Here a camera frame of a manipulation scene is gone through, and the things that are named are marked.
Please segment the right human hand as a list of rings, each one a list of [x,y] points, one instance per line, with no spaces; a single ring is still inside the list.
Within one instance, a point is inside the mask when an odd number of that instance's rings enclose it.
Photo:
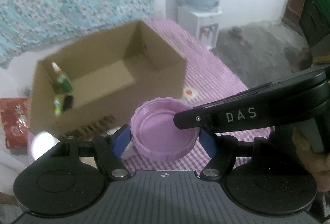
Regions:
[[[321,192],[329,191],[329,154],[314,153],[308,140],[297,128],[294,128],[292,140],[300,161],[316,180],[317,189]]]

